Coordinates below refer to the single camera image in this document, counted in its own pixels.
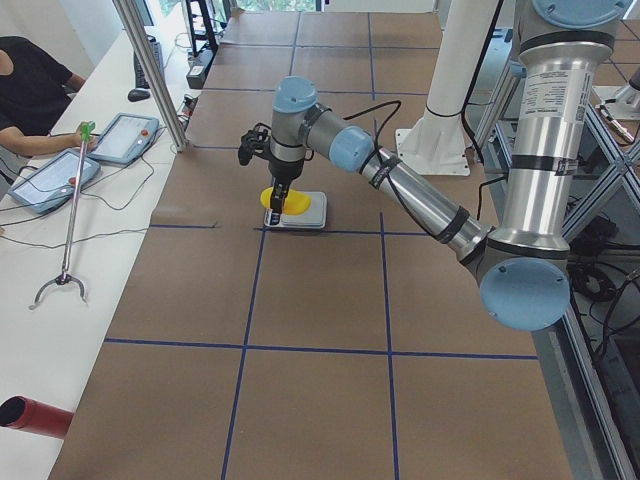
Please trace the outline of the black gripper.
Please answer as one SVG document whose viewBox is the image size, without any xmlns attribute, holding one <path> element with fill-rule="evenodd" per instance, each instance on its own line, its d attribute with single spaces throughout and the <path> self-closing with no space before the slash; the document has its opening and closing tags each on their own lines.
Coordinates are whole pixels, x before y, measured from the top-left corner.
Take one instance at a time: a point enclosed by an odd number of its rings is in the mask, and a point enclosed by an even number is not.
<svg viewBox="0 0 640 480">
<path fill-rule="evenodd" d="M 276 214 L 288 214 L 291 210 L 289 187 L 301 176 L 303 160 L 290 162 L 274 158 L 269 161 L 269 171 L 274 179 L 274 187 L 269 197 L 270 209 Z"/>
</svg>

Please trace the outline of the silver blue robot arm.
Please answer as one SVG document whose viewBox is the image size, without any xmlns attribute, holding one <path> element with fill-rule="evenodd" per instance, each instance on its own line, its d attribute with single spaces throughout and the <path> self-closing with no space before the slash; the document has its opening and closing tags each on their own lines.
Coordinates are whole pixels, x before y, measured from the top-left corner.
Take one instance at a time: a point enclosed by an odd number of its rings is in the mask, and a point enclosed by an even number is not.
<svg viewBox="0 0 640 480">
<path fill-rule="evenodd" d="M 271 221 L 301 211 L 290 185 L 313 151 L 364 176 L 451 248 L 495 320 L 528 331 L 555 323 L 570 304 L 569 246 L 561 225 L 592 81 L 613 52 L 627 9 L 625 1 L 516 3 L 513 50 L 525 83 L 499 226 L 480 223 L 428 182 L 431 175 L 468 171 L 463 109 L 500 15 L 497 1 L 451 4 L 424 114 L 413 128 L 398 131 L 394 152 L 320 104 L 311 81 L 281 80 L 265 150 L 274 183 L 261 197 Z"/>
</svg>

